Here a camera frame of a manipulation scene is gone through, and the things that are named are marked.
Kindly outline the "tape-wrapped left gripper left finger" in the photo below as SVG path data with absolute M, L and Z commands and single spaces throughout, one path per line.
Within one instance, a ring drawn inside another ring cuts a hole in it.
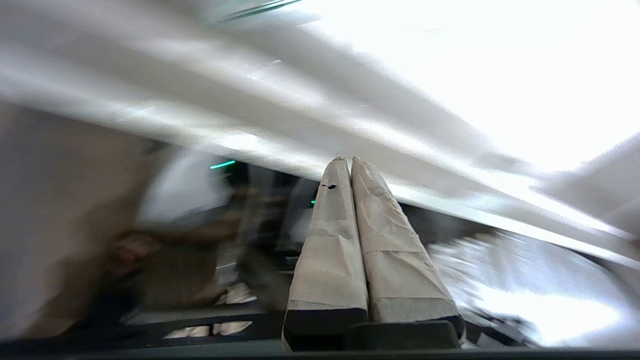
M 369 321 L 369 295 L 345 158 L 327 164 L 295 265 L 282 342 L 289 351 L 340 351 Z

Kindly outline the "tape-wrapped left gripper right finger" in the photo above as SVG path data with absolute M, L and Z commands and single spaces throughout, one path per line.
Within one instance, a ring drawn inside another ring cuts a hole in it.
M 446 321 L 461 342 L 466 322 L 380 171 L 354 157 L 351 187 L 372 320 Z

